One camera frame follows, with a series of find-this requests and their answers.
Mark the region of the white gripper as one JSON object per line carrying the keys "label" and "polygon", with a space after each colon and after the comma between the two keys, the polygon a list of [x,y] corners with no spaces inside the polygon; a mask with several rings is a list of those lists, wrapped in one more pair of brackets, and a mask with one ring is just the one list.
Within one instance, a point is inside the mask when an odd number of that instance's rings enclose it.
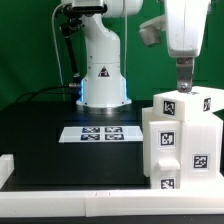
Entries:
{"label": "white gripper", "polygon": [[210,3],[211,0],[164,1],[168,53],[177,58],[177,90],[181,93],[192,90],[193,58],[201,51]]}

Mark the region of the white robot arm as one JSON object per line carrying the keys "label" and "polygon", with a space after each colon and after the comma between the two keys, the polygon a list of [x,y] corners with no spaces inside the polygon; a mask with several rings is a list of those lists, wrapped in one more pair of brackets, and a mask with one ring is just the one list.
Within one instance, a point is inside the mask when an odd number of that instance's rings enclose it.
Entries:
{"label": "white robot arm", "polygon": [[[159,42],[166,32],[169,56],[176,60],[177,90],[192,90],[194,60],[203,41],[211,0],[163,0],[165,13],[140,25],[139,34],[147,46]],[[131,104],[126,79],[120,71],[120,39],[103,24],[105,18],[137,14],[143,0],[61,0],[68,30],[84,33],[87,73],[81,82],[77,105],[92,111],[111,112]]]}

